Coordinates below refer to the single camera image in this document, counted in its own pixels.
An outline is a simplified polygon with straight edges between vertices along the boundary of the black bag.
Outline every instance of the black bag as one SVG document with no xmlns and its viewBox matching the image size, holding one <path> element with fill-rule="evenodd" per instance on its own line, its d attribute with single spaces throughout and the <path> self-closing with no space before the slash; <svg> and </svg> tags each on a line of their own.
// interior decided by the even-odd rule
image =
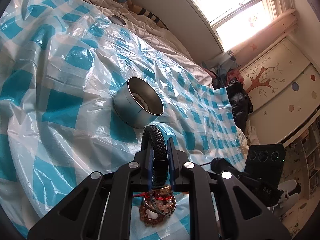
<svg viewBox="0 0 320 240">
<path fill-rule="evenodd" d="M 253 112 L 251 100 L 237 78 L 231 79 L 226 89 L 232 106 L 233 119 L 236 126 L 244 133 L 248 115 Z"/>
</svg>

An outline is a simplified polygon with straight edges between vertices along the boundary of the white wall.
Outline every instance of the white wall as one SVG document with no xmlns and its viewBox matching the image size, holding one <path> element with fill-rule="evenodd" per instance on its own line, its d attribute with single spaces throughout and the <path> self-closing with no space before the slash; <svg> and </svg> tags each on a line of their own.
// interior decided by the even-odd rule
<svg viewBox="0 0 320 240">
<path fill-rule="evenodd" d="M 292 0 L 298 26 L 289 39 L 309 58 L 320 72 L 320 22 L 307 0 Z"/>
<path fill-rule="evenodd" d="M 222 52 L 208 21 L 191 0 L 132 0 L 158 16 L 199 64 Z"/>
</svg>

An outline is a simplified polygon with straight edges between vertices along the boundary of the bedsheet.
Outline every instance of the bedsheet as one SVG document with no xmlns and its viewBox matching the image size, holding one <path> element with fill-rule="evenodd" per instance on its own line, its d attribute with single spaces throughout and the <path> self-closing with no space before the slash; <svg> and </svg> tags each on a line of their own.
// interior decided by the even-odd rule
<svg viewBox="0 0 320 240">
<path fill-rule="evenodd" d="M 120 4 L 113 0 L 84 1 L 94 4 L 107 17 L 115 14 L 124 19 L 127 24 L 126 29 L 184 67 L 197 79 L 199 84 L 212 87 L 211 77 L 193 61 L 187 49 L 169 30 L 160 28 L 147 16 L 129 11 L 127 3 Z"/>
<path fill-rule="evenodd" d="M 112 107 L 131 76 L 159 94 L 153 124 L 191 161 L 244 167 L 225 89 L 200 85 L 82 0 L 12 0 L 0 18 L 0 204 L 25 237 L 88 174 L 116 171 L 140 150 L 143 129 Z M 189 239 L 188 195 L 175 194 L 175 213 L 154 228 L 134 199 L 131 240 Z"/>
</svg>

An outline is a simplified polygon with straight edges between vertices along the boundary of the window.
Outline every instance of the window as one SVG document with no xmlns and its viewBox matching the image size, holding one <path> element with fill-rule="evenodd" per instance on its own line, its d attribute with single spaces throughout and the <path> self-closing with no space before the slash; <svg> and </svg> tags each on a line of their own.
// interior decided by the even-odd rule
<svg viewBox="0 0 320 240">
<path fill-rule="evenodd" d="M 193 0 L 224 50 L 245 41 L 277 15 L 274 0 Z"/>
</svg>

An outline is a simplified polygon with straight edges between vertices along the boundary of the round metal container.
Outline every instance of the round metal container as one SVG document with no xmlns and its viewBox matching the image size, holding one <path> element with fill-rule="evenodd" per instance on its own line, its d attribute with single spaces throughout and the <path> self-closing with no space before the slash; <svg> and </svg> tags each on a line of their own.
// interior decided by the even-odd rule
<svg viewBox="0 0 320 240">
<path fill-rule="evenodd" d="M 119 16 L 117 15 L 110 15 L 109 19 L 112 23 L 117 24 L 117 25 L 121 25 L 121 26 L 126 26 L 126 23 L 123 19 L 121 19 Z"/>
<path fill-rule="evenodd" d="M 132 94 L 138 94 L 147 103 L 148 110 L 143 108 Z M 134 128 L 144 128 L 163 113 L 163 104 L 154 89 L 144 80 L 131 77 L 114 94 L 113 107 L 119 117 Z"/>
</svg>

